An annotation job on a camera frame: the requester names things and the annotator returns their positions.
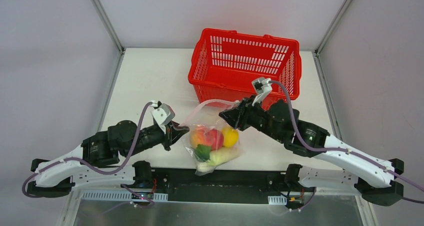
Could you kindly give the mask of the yellow orange fruit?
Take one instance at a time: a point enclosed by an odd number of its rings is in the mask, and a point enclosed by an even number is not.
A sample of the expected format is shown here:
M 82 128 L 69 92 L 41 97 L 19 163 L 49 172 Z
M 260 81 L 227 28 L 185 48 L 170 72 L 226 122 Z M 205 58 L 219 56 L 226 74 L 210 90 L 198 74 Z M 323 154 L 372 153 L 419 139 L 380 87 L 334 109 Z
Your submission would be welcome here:
M 223 147 L 231 148 L 239 141 L 239 132 L 232 127 L 222 128 L 221 133 L 223 135 Z

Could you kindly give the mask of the orange pink peach toy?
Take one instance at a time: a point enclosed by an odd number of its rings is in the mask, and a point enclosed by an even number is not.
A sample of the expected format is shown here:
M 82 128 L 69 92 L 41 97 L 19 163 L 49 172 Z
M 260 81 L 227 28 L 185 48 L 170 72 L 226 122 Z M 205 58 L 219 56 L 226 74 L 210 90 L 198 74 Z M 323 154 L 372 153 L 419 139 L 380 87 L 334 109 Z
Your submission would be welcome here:
M 196 128 L 190 132 L 190 144 L 196 149 L 198 145 L 205 145 L 211 147 L 213 145 L 213 138 L 209 134 L 209 128 Z

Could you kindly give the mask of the red apple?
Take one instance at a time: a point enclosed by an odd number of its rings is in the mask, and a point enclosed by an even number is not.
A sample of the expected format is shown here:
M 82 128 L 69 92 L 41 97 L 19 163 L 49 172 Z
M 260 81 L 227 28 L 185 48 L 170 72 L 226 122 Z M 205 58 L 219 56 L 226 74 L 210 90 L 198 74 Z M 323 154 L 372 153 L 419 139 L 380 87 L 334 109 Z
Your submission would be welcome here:
M 212 151 L 219 150 L 223 146 L 224 137 L 221 131 L 211 129 L 206 132 L 206 144 L 211 147 Z

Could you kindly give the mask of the clear pink zip top bag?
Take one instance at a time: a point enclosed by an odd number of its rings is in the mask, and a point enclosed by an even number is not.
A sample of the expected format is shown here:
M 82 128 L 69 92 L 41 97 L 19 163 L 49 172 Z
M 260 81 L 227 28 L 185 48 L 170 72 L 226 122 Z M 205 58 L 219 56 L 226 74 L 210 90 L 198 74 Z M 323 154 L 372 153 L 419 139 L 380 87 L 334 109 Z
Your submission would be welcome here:
M 206 100 L 182 123 L 183 126 L 189 127 L 182 143 L 193 158 L 197 176 L 212 173 L 218 166 L 243 154 L 239 131 L 219 116 L 219 113 L 237 104 L 238 101 Z

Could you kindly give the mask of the white daikon radish toy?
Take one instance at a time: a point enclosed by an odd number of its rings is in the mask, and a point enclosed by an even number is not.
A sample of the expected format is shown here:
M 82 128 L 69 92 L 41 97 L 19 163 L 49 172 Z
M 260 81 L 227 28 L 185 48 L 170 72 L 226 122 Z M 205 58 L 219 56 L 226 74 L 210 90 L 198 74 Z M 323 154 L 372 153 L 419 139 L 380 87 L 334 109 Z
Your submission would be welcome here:
M 211 173 L 217 166 L 225 164 L 233 159 L 238 158 L 242 154 L 242 150 L 238 148 L 221 148 L 219 150 L 210 151 L 207 159 L 205 153 L 195 152 L 197 160 L 196 170 L 198 175 Z

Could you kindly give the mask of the green vegetable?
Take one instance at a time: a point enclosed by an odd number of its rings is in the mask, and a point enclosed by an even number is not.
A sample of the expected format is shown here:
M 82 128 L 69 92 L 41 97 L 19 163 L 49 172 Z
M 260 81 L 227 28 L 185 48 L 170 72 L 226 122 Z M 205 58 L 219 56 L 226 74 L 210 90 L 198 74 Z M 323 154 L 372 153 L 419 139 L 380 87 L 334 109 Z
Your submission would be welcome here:
M 198 144 L 194 150 L 195 158 L 199 162 L 206 162 L 210 159 L 212 149 L 208 145 Z

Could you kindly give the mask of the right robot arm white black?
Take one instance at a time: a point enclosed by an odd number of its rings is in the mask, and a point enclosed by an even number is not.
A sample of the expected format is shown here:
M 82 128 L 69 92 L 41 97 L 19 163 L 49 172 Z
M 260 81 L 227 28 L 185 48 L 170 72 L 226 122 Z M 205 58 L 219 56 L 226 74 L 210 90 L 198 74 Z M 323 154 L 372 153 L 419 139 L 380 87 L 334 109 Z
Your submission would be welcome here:
M 320 170 L 289 164 L 283 182 L 290 191 L 300 188 L 347 191 L 379 206 L 391 206 L 404 196 L 403 185 L 396 181 L 404 170 L 402 160 L 382 160 L 349 146 L 326 129 L 300 120 L 299 112 L 283 100 L 263 109 L 253 97 L 244 98 L 220 112 L 219 117 L 236 130 L 255 128 L 295 155 L 337 166 L 337 170 Z

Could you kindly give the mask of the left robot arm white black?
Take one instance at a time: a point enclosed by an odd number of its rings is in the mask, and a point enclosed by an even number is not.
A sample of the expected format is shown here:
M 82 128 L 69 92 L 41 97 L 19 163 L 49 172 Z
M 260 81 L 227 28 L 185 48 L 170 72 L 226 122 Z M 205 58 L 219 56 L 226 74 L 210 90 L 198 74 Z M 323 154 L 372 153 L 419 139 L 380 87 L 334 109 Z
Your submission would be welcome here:
M 150 163 L 129 159 L 157 145 L 169 151 L 189 131 L 174 121 L 163 129 L 158 124 L 140 129 L 132 121 L 120 121 L 55 160 L 34 159 L 22 193 L 29 198 L 59 198 L 94 186 L 147 188 L 154 182 Z

